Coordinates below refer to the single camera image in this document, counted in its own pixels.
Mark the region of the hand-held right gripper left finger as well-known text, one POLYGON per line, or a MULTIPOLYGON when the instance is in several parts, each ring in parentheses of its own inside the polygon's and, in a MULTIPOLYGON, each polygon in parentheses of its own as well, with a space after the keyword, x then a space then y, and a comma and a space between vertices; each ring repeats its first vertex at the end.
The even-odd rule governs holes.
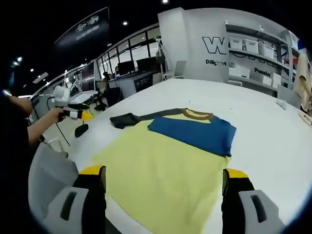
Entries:
POLYGON ((105 230, 105 166, 86 168, 70 183, 49 174, 43 179, 43 234, 98 234, 105 230))

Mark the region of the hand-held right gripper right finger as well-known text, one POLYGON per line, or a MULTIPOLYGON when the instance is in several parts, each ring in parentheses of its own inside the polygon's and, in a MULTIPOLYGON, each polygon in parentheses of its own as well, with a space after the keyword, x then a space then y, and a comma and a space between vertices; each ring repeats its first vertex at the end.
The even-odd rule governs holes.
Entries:
POLYGON ((224 169, 222 196, 224 234, 278 234, 284 229, 276 204, 254 188, 246 173, 224 169))

